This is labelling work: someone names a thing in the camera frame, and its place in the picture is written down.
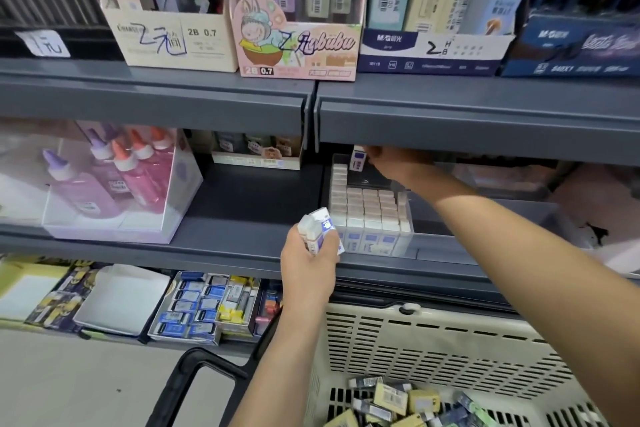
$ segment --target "clear plastic organizer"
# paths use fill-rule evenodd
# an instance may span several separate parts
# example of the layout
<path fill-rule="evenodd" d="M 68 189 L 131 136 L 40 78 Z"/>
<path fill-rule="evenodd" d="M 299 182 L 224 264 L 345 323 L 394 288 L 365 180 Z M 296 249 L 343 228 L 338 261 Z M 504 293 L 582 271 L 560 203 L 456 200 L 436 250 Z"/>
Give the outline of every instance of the clear plastic organizer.
<path fill-rule="evenodd" d="M 361 188 L 363 190 L 376 189 L 379 193 L 382 190 L 392 191 L 396 201 L 399 224 L 402 225 L 402 218 L 406 217 L 409 228 L 403 229 L 401 226 L 399 231 L 379 230 L 367 226 L 366 220 L 363 220 L 363 226 L 360 226 L 357 220 L 349 220 L 349 210 L 352 209 L 349 208 L 351 205 L 350 197 L 347 196 L 348 203 L 342 206 L 341 198 L 333 187 L 333 184 L 337 182 L 335 179 L 340 179 L 340 176 L 334 175 L 337 164 L 348 165 L 349 156 L 342 154 L 333 156 L 328 203 L 333 224 L 338 229 L 347 252 L 457 264 L 473 265 L 477 263 L 426 201 L 414 192 L 404 189 L 397 182 L 386 179 L 371 164 L 365 164 L 363 170 L 359 172 L 348 171 L 347 190 Z M 468 166 L 439 162 L 436 165 L 469 186 L 477 187 L 473 176 L 468 171 Z M 592 250 L 593 248 L 587 237 L 575 227 L 556 203 L 533 199 L 494 200 L 523 218 L 567 240 L 572 245 L 583 250 Z M 346 222 L 341 216 L 344 209 L 348 211 Z"/>
<path fill-rule="evenodd" d="M 430 385 L 441 411 L 464 391 L 500 425 L 604 427 L 604 416 L 560 356 L 525 321 L 421 308 L 387 309 L 329 304 L 314 356 L 305 427 L 322 427 L 354 398 L 372 391 L 348 388 L 361 375 Z M 236 388 L 221 427 L 231 420 L 277 321 L 244 367 L 194 348 L 183 355 L 158 400 L 148 427 L 168 427 L 202 366 L 234 378 Z"/>

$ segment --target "gray floor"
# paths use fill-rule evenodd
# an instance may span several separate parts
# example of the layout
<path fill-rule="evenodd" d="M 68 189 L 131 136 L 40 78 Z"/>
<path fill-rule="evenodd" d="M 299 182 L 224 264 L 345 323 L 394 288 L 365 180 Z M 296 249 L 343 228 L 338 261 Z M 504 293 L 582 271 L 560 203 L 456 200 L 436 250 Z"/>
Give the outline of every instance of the gray floor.
<path fill-rule="evenodd" d="M 9 330 L 0 330 L 0 351 L 2 427 L 144 426 L 181 354 Z M 201 370 L 176 427 L 217 426 L 232 388 Z"/>

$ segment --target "black basket handle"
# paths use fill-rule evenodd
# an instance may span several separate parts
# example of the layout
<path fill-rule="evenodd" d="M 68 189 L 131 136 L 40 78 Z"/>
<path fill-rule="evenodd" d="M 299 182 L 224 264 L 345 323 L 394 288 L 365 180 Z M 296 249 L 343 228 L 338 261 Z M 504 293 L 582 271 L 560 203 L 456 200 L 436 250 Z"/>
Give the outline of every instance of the black basket handle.
<path fill-rule="evenodd" d="M 231 363 L 204 348 L 196 347 L 186 351 L 180 357 L 175 368 L 173 368 L 169 380 L 167 380 L 164 390 L 160 394 L 160 398 L 156 402 L 156 406 L 147 421 L 147 427 L 171 427 L 173 425 L 193 379 L 200 368 L 204 366 L 212 368 L 236 382 L 225 413 L 222 415 L 222 420 L 220 421 L 220 427 L 227 427 L 236 413 L 240 401 L 244 397 L 249 382 L 251 382 L 256 368 L 258 368 L 260 359 L 267 350 L 276 332 L 279 318 L 280 313 L 278 312 L 271 320 L 267 330 L 262 335 L 262 338 L 260 338 L 260 341 L 244 366 Z"/>

